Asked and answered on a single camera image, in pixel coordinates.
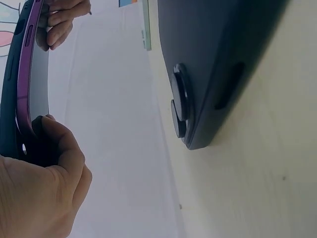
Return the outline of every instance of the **volume button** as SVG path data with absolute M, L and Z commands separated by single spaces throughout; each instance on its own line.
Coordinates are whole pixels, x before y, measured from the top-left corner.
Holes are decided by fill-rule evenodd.
M 28 46 L 30 45 L 31 36 L 32 36 L 32 31 L 33 31 L 33 25 L 30 25 L 30 26 L 29 26 L 29 29 L 28 29 L 27 36 L 26 36 L 26 41 L 25 41 L 25 46 L 26 46 L 26 47 L 28 47 Z

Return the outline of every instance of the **colorful drawing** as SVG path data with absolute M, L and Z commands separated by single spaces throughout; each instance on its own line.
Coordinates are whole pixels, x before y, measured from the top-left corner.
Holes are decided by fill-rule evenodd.
M 26 0 L 0 0 L 0 57 L 7 56 L 16 23 Z
M 138 0 L 119 0 L 119 7 L 127 6 L 129 4 L 135 3 Z

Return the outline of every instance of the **poster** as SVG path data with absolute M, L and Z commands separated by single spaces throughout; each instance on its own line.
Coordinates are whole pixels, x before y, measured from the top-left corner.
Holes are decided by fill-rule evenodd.
M 135 2 L 138 2 L 138 0 L 119 0 L 119 7 L 127 6 Z

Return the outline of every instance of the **dark phone case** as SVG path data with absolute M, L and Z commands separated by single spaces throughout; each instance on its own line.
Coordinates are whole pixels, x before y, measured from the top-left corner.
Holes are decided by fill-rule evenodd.
M 33 2 L 34 0 L 28 0 L 23 6 L 5 67 L 0 109 L 0 154 L 47 167 L 57 164 L 57 155 L 54 154 L 55 149 L 43 132 L 41 117 L 36 120 L 36 123 L 32 123 L 38 136 L 37 141 L 23 138 L 16 124 L 18 69 L 27 20 Z
M 0 112 L 0 154 L 6 157 L 19 158 L 19 131 L 15 122 L 17 79 L 23 37 L 34 0 L 25 2 L 16 25 L 6 62 Z
M 189 111 L 186 121 L 174 117 L 176 129 L 185 128 L 178 135 L 188 149 L 210 144 L 256 68 L 287 2 L 158 0 L 170 84 L 173 88 L 176 78 L 182 89 L 183 97 L 175 100 L 175 90 L 174 101 Z

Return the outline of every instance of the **finger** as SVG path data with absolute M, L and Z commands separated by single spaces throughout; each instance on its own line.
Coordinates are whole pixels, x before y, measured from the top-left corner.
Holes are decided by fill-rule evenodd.
M 79 3 L 89 0 L 57 0 L 50 5 L 50 12 L 72 9 Z
M 56 26 L 61 22 L 71 20 L 75 17 L 86 15 L 90 12 L 89 1 L 83 1 L 68 10 L 60 10 L 49 16 L 49 26 Z
M 59 25 L 53 27 L 51 30 L 48 31 L 48 37 L 47 37 L 47 44 L 49 46 L 54 45 L 59 38 L 62 37 L 66 33 L 66 31 L 69 29 L 69 27 L 72 25 L 72 20 L 60 23 Z
M 52 116 L 51 114 L 47 114 L 46 117 L 48 117 L 51 120 L 56 120 L 54 116 Z
M 61 44 L 64 43 L 64 41 L 66 40 L 66 38 L 68 37 L 68 35 L 70 34 L 71 30 L 73 29 L 73 24 L 71 24 L 69 26 L 69 28 L 66 30 L 66 32 L 64 33 L 64 35 L 62 35 L 52 46 L 51 46 L 51 50 L 55 50 L 57 47 L 59 47 Z
M 66 175 L 75 190 L 83 171 L 85 156 L 81 152 L 73 133 L 64 125 L 48 117 L 42 118 L 42 127 L 51 142 L 57 145 L 60 153 L 58 165 L 65 169 Z
M 93 175 L 91 171 L 86 165 L 84 165 L 83 173 L 81 174 L 81 178 L 73 196 L 73 209 L 75 213 L 78 212 L 80 206 L 83 204 L 92 180 Z

